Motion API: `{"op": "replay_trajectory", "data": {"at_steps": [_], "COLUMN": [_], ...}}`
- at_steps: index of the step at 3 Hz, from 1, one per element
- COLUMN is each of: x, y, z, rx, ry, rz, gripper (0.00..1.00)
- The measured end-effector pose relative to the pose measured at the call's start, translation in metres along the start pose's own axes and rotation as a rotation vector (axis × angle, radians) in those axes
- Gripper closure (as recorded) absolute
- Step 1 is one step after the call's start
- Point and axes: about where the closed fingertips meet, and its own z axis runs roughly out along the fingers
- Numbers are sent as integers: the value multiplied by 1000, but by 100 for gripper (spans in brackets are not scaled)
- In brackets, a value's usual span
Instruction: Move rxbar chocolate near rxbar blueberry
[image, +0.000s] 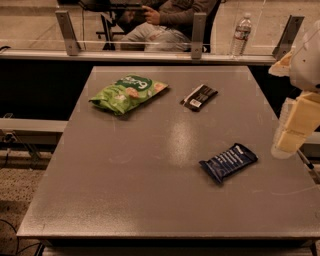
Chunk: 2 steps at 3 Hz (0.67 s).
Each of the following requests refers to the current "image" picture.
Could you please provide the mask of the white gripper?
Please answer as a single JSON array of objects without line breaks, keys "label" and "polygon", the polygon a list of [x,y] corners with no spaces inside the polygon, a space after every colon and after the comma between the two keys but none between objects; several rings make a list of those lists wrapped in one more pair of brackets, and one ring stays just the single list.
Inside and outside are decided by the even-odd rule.
[{"label": "white gripper", "polygon": [[302,92],[295,100],[286,98],[273,137],[271,154],[277,159],[293,155],[320,126],[320,95]]}]

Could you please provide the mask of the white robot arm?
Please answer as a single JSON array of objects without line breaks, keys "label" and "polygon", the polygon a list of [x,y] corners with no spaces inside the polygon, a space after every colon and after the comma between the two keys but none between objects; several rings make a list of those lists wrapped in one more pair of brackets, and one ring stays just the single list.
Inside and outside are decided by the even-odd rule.
[{"label": "white robot arm", "polygon": [[301,90],[296,99],[285,99],[271,146],[275,158],[286,159],[320,126],[320,20],[289,53],[271,66],[269,73],[287,76],[290,83]]}]

